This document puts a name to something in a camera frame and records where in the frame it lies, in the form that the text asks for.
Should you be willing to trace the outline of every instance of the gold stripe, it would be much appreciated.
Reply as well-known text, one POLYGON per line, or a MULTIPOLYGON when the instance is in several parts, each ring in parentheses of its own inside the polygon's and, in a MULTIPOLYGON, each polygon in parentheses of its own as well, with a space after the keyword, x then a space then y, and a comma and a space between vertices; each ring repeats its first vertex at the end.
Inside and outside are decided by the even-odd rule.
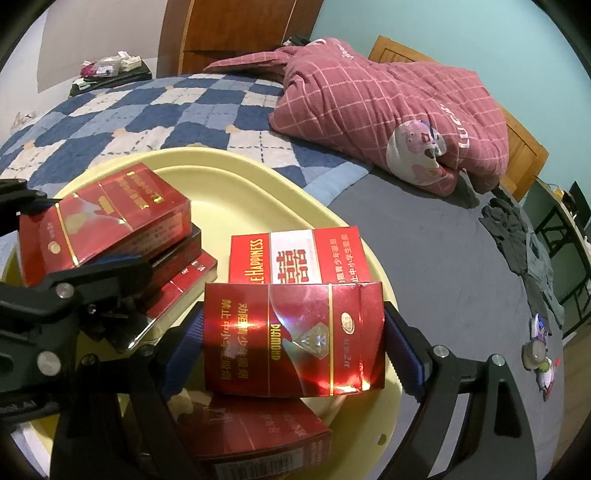
POLYGON ((131 225, 129 224, 129 222, 127 221, 127 219, 123 216, 123 214, 121 213, 121 211, 119 211, 119 209, 117 208, 117 205, 115 204, 115 202, 113 200, 111 200, 111 197, 109 197, 109 194, 105 191, 105 189, 103 188, 103 186, 101 185, 101 183, 100 182, 97 182, 97 183, 99 184, 100 189, 103 191, 103 193, 107 197, 107 200, 109 200, 109 203, 113 206, 113 208, 117 212, 117 215, 119 215, 119 217, 125 222, 125 224, 127 225, 127 227, 129 227, 129 230, 130 231, 133 231, 134 229, 131 228, 131 225))
POLYGON ((329 283, 329 336, 330 336, 330 394, 335 394, 335 343, 333 341, 332 284, 329 283))
POLYGON ((271 319, 269 311, 271 309, 271 285, 267 285, 267 385, 269 387, 269 396, 271 396, 271 319))
POLYGON ((72 261, 74 262, 74 265, 78 267, 80 264, 78 262, 78 259, 76 258, 76 254, 74 253, 74 249, 72 248, 72 244, 70 243, 70 237, 68 236, 68 232, 66 232, 66 226, 64 225, 64 220, 61 217, 59 203, 56 203, 56 212, 57 212, 57 217, 60 220, 61 231, 64 232, 64 238, 66 239, 66 245, 68 246, 68 250, 70 251, 70 256, 72 257, 72 261))

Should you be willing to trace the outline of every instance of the metal screw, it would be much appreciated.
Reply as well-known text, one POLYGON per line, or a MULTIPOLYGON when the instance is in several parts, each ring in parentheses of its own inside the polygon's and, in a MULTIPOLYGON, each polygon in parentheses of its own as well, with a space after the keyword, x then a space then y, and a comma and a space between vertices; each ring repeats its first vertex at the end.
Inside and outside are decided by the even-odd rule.
POLYGON ((89 353, 88 355, 85 355, 82 357, 82 360, 80 360, 80 363, 82 365, 88 367, 89 365, 94 365, 97 360, 98 359, 95 354, 89 353))
POLYGON ((60 358, 49 350, 37 355, 37 368, 46 377, 55 377, 61 371, 60 358))
POLYGON ((150 356, 154 353, 154 345, 142 345, 138 352, 141 356, 150 356))
POLYGON ((61 299, 70 299, 74 295, 74 287, 69 283, 59 283, 56 287, 56 293, 61 299))
POLYGON ((502 355, 499 355, 498 353, 495 353, 492 356, 491 360, 498 367, 502 367, 503 365, 505 365, 505 359, 502 357, 502 355))
POLYGON ((439 358, 445 358, 449 355, 449 350, 446 346, 436 345, 433 347, 433 353, 437 355, 439 358))

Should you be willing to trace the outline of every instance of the yellow plastic tray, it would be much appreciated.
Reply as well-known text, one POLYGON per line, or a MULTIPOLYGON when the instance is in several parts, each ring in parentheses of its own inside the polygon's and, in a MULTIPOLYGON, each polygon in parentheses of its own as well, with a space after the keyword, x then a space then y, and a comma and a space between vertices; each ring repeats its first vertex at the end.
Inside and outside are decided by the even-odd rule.
MULTIPOLYGON (((232 235, 347 225, 272 169, 241 155, 212 148, 171 148, 114 158, 84 172, 57 197, 139 161, 191 200, 192 220, 203 231, 203 248, 219 262, 218 281, 228 280, 232 235)), ((365 242, 363 247, 372 279, 383 283, 384 297, 396 304, 384 269, 365 242)), ((20 283, 14 252, 7 263, 4 279, 7 283, 20 283)), ((96 353, 101 359, 117 356, 106 342, 93 343, 82 334, 77 357, 89 352, 96 353)), ((325 465, 294 473, 290 479, 362 480, 371 471, 394 431, 402 391, 388 358, 386 362, 384 390, 305 400, 325 423, 331 425, 332 454, 325 465)), ((57 417, 34 422, 48 452, 51 452, 56 423, 57 417)))

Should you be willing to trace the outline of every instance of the dark gray bedsheet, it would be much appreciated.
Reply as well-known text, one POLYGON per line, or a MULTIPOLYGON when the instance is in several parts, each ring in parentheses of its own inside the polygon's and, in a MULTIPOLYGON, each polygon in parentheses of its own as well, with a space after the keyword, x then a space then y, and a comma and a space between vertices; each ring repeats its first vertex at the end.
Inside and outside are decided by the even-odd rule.
MULTIPOLYGON (((486 360, 492 353, 505 357, 525 404, 538 478, 543 478, 560 433, 563 369, 557 370, 552 395, 544 402, 535 374, 521 363, 531 317, 523 282, 509 270, 478 221, 491 197, 475 194, 464 180, 450 197, 441 199, 374 171, 341 193, 330 208, 347 223, 358 225, 388 275, 402 316, 431 344, 444 344, 465 358, 486 360)), ((551 330, 549 356, 562 359, 561 332, 556 324, 551 330)), ((465 397, 456 405, 431 474, 444 470, 451 458, 465 397)), ((414 398, 403 394, 392 440, 368 478, 377 478, 416 411, 414 398)))

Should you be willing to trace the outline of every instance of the light blue wall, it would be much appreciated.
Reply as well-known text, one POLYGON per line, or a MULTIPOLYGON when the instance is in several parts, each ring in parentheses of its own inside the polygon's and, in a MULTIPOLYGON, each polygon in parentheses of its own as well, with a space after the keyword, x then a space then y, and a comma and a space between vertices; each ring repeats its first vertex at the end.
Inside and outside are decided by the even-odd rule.
POLYGON ((531 0, 324 0, 313 38, 369 54, 378 35, 476 70, 491 95, 546 147, 541 178, 591 203, 591 80, 531 0))

